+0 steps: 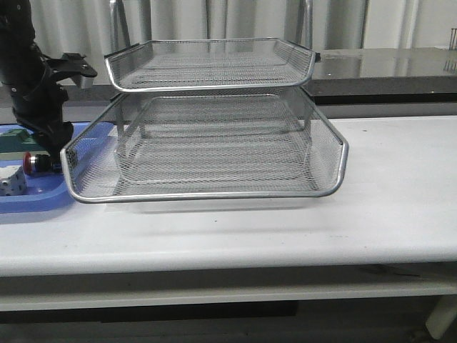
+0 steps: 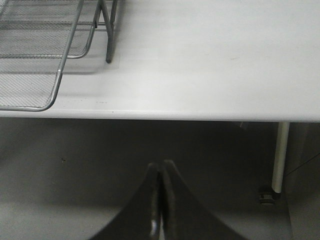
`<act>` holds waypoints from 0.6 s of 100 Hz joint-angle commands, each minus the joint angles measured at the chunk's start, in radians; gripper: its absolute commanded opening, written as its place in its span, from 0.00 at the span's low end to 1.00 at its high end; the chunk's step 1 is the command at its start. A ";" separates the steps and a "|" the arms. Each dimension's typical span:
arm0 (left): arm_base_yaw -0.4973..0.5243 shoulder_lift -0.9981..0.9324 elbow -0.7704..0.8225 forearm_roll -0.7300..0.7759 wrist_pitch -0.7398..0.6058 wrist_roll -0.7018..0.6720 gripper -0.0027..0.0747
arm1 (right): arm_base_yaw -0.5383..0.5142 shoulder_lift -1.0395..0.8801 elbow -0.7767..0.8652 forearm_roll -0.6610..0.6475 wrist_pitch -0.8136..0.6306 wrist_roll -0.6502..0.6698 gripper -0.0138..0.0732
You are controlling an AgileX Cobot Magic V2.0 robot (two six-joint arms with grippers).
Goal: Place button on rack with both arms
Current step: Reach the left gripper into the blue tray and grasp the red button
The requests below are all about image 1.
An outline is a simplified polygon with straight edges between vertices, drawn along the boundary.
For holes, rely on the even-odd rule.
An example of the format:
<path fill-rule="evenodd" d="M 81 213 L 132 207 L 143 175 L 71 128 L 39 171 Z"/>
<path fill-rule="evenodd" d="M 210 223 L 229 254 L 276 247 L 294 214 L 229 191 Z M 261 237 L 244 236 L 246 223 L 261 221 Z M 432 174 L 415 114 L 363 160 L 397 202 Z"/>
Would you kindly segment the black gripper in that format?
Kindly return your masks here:
<path fill-rule="evenodd" d="M 63 120 L 62 106 L 69 99 L 66 90 L 46 67 L 36 86 L 13 85 L 10 95 L 18 123 L 34 132 L 36 142 L 49 153 L 52 167 L 61 168 L 60 151 L 74 133 L 73 124 Z"/>

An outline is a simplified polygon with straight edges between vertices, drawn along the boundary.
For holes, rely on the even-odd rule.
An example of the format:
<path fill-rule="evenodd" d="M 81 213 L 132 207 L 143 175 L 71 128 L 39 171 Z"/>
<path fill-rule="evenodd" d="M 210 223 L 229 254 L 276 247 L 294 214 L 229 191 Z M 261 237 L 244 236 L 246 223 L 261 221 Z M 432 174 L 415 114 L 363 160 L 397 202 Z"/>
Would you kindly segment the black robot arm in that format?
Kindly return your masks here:
<path fill-rule="evenodd" d="M 62 106 L 69 99 L 52 78 L 40 48 L 35 44 L 29 1 L 1 2 L 1 83 L 12 100 L 17 122 L 34 133 L 35 140 L 60 162 L 60 151 L 74 128 L 63 121 Z"/>

